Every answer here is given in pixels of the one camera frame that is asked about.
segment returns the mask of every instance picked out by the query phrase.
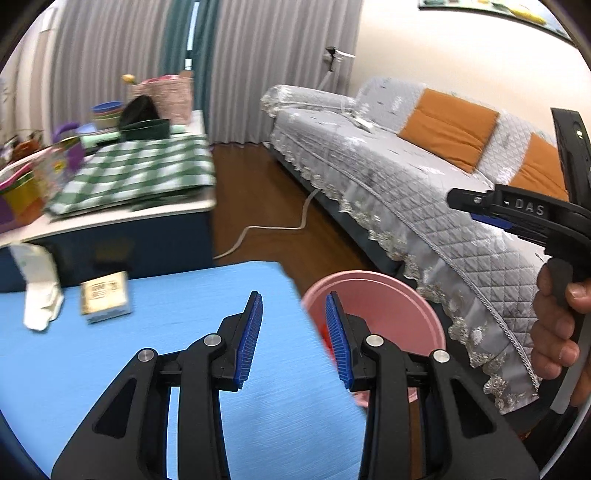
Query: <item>wooden floor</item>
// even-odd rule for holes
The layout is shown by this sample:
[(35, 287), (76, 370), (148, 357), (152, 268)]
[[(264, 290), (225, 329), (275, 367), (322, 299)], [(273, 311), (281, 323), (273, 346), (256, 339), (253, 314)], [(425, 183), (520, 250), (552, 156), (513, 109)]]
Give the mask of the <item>wooden floor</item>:
[[(302, 186), (261, 145), (217, 145), (217, 206), (213, 211), (216, 255), (229, 250), (249, 225), (298, 226), (308, 196)], [(249, 231), (240, 248), (218, 265), (249, 260), (279, 262), (300, 295), (316, 281), (343, 270), (375, 270), (346, 232), (315, 202), (305, 229), (297, 232)], [(420, 418), (410, 405), (413, 478), (421, 478)]]

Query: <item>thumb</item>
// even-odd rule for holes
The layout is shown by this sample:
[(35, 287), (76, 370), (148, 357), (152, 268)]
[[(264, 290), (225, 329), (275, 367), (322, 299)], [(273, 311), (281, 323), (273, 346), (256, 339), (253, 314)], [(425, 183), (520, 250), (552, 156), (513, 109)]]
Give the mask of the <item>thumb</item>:
[(579, 313), (591, 312), (591, 278), (566, 286), (566, 301)]

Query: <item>small cardboard box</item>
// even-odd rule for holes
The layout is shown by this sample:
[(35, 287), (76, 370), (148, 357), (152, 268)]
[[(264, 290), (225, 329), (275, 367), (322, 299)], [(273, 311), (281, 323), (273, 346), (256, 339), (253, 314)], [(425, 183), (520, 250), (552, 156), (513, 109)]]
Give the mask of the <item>small cardboard box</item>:
[(113, 273), (82, 283), (80, 297), (82, 316), (88, 323), (131, 312), (126, 272)]

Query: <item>quilted sofa cover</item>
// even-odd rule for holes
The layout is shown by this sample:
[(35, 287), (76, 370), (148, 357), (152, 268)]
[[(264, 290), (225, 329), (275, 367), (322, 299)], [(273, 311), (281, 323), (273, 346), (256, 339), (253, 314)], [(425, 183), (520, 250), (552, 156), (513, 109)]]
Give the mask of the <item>quilted sofa cover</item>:
[[(451, 210), (446, 195), (455, 187), (484, 192), (508, 183), (532, 132), (554, 141), (501, 112), (476, 171), (467, 174), (396, 135), (425, 87), (374, 78), (353, 99), (276, 86), (261, 106), (276, 118), (274, 148), (390, 258), (403, 260), (419, 293), (443, 305), (453, 321), (450, 337), (464, 344), (471, 366), (490, 376), (484, 392), (507, 413), (537, 399), (531, 302), (546, 257), (536, 245)], [(371, 131), (357, 127), (356, 117), (371, 122)]]

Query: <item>blue table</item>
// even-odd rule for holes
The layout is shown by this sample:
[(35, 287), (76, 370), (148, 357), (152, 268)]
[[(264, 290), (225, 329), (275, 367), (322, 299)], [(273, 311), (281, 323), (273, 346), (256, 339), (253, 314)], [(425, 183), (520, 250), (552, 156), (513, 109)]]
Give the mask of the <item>blue table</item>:
[[(144, 347), (187, 348), (241, 312), (251, 290), (264, 316), (250, 379), (220, 394), (232, 480), (353, 480), (365, 415), (343, 388), (293, 282), (278, 264), (248, 262), (132, 280), (133, 313), (87, 325), (79, 288), (64, 291), (46, 332), (22, 325), (24, 293), (0, 294), (0, 410), (39, 467), (51, 469), (95, 401)], [(177, 478), (178, 392), (168, 427), (168, 476)]]

